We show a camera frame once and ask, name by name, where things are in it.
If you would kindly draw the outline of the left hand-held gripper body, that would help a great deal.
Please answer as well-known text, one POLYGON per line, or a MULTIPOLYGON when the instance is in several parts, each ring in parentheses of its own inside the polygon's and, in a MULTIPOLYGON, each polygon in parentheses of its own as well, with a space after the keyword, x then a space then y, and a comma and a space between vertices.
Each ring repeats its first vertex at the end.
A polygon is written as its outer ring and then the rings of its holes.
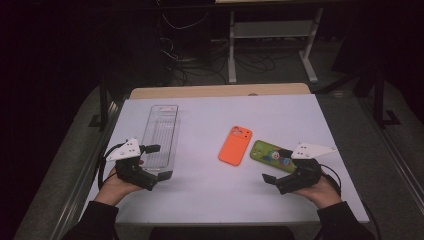
POLYGON ((141 167, 140 144, 136 138, 127 140, 110 149, 106 154, 107 162, 114 162, 117 177, 127 183, 151 191, 158 183, 156 175, 141 167))

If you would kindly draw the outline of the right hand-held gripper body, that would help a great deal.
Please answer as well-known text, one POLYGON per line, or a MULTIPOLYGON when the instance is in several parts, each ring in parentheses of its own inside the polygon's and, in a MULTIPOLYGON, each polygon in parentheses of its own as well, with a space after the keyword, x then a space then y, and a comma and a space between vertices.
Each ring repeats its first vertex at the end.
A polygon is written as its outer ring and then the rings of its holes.
POLYGON ((316 157, 336 151, 336 147, 299 143, 291 154, 295 171, 288 176, 277 179, 277 189, 284 195, 317 184, 323 176, 323 171, 316 157))

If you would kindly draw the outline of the clear plastic storage tray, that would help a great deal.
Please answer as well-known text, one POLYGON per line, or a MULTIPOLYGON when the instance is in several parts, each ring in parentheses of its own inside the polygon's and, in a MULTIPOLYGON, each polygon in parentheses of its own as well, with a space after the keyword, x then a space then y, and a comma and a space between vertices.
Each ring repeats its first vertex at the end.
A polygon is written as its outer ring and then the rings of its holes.
POLYGON ((142 155, 144 170, 153 174, 173 170, 180 125, 178 111, 178 105, 151 107, 142 144, 159 145, 160 150, 142 155))

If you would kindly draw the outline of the green phone case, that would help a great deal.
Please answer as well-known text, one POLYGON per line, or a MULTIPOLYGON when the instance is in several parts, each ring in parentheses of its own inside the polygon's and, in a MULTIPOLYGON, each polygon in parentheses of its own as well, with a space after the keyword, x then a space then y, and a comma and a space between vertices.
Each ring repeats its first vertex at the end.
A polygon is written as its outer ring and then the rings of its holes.
POLYGON ((287 173, 294 172, 295 165, 292 162, 292 158, 280 157, 278 151, 281 149, 284 148, 262 140, 257 140, 254 142, 253 147, 250 151, 250 158, 263 164, 285 171, 287 173))

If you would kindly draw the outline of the orange phone case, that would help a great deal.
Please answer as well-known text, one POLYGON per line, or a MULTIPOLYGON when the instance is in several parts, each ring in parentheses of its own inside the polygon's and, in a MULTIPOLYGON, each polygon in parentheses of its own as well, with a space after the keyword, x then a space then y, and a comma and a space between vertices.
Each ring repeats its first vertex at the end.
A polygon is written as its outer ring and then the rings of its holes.
POLYGON ((252 137, 252 131, 233 126, 218 154, 218 159, 232 166, 238 166, 252 137))

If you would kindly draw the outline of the person's right hand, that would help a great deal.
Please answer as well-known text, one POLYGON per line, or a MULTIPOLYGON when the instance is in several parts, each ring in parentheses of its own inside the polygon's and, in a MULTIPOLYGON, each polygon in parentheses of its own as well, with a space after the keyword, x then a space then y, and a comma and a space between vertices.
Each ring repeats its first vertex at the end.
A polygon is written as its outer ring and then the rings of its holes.
POLYGON ((317 184, 294 191, 294 194, 305 197, 318 209, 330 207, 342 202, 341 196, 334 188, 332 181, 326 175, 322 175, 317 184))

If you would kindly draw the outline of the person's left hand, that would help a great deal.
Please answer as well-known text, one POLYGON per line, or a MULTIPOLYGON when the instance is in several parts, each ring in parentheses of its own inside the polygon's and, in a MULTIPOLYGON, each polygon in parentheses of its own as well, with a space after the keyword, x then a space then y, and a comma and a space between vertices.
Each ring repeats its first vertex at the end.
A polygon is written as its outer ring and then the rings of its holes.
POLYGON ((116 206, 127 195, 141 190, 141 187, 127 183, 117 177, 116 169, 113 168, 104 181, 103 186, 94 198, 95 202, 116 206))

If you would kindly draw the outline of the white tabletop board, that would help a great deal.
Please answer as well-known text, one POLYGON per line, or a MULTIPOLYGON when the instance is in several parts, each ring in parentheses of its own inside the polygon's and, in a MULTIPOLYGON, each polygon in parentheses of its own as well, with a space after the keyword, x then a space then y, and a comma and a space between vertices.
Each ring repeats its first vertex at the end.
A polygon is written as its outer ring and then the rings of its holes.
POLYGON ((245 156, 240 165, 218 154, 234 126, 293 150, 299 143, 334 146, 316 97, 268 95, 162 99, 175 105, 180 120, 170 180, 137 191, 119 204, 117 221, 136 225, 270 225, 313 223, 317 209, 307 199, 281 194, 264 174, 282 171, 245 156))

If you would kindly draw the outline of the black metal stand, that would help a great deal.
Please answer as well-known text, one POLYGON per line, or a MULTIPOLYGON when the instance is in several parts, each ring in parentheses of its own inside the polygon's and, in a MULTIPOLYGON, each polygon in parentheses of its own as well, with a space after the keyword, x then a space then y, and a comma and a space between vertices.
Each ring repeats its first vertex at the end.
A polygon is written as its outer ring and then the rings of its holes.
POLYGON ((388 125, 400 125, 401 122, 392 110, 384 109, 384 78, 383 69, 380 65, 376 68, 374 85, 374 110, 373 117, 378 126, 385 129, 388 125))
POLYGON ((99 100, 100 113, 92 116, 89 126, 98 127, 100 131, 103 131, 109 118, 109 100, 105 76, 102 76, 99 82, 99 100))

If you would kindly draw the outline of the white metal desk frame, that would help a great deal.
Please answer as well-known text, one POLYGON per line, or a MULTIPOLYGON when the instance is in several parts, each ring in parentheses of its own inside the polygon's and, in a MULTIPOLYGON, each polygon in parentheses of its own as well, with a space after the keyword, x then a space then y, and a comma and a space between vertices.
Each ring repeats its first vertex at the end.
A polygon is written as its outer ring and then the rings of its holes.
POLYGON ((278 37, 306 37, 307 43, 298 54, 305 73, 311 83, 317 83, 318 77, 310 62, 309 55, 312 50, 316 34, 320 25, 323 8, 318 8, 312 20, 293 21, 259 21, 237 22, 235 13, 230 13, 229 24, 229 57, 228 57, 228 81, 230 84, 237 83, 234 42, 236 39, 258 39, 278 37))

